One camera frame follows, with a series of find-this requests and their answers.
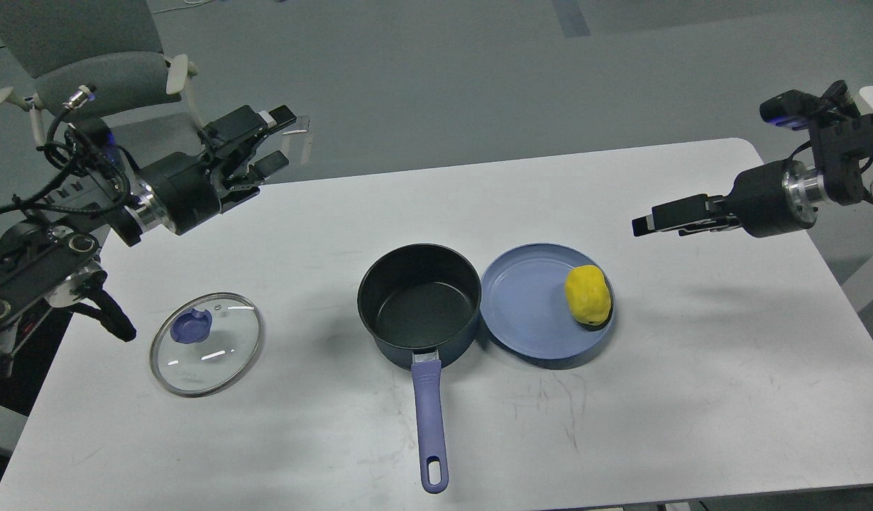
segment saucepan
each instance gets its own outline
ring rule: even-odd
[[[480,300],[478,271],[460,253],[439,245],[387,253],[358,289],[358,313],[377,347],[411,370],[421,484],[430,493],[449,484],[440,372],[475,338]]]

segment chair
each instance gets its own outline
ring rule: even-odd
[[[183,96],[194,127],[203,126],[190,87],[197,67],[186,55],[162,53],[145,0],[0,0],[0,36],[36,87],[31,97],[2,88],[0,104],[31,113],[37,145],[44,141],[40,111],[60,112],[81,84],[95,84],[97,100],[67,121],[174,103]]]

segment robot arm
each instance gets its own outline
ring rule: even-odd
[[[93,90],[80,88],[66,111],[82,107]],[[243,204],[288,165],[278,151],[251,164],[258,146],[296,122],[287,106],[270,112],[242,106],[199,130],[199,155],[173,153],[139,168],[99,119],[71,123],[64,143],[56,143],[60,119],[41,148],[59,175],[33,197],[14,197],[0,207],[0,214],[19,210],[26,217],[0,240],[0,378],[11,374],[15,353],[53,307],[92,317],[124,341],[134,339],[131,321],[102,289],[106,272],[94,233],[108,227],[134,246],[158,224],[182,235]]]
[[[869,189],[862,184],[873,160],[873,114],[859,113],[845,82],[835,82],[821,97],[787,91],[765,101],[759,112],[775,126],[807,129],[809,142],[790,158],[741,172],[725,197],[697,194],[653,207],[632,220],[632,233],[687,236],[742,227],[755,237],[774,236],[814,226],[819,204],[873,204],[873,181]],[[811,169],[793,159],[809,146],[816,162]]]

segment chair armrest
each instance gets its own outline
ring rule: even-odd
[[[187,55],[181,54],[173,59],[166,58],[168,62],[168,80],[165,84],[165,94],[179,94],[184,90],[187,78],[197,74],[197,65],[187,60]]]
[[[15,104],[21,107],[24,111],[30,111],[30,106],[23,100],[20,94],[14,91],[14,87],[4,87],[0,89],[0,106],[2,103]]]

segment handle hole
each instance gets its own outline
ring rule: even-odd
[[[430,456],[427,459],[427,479],[431,485],[438,485],[443,479],[440,475],[439,457]]]

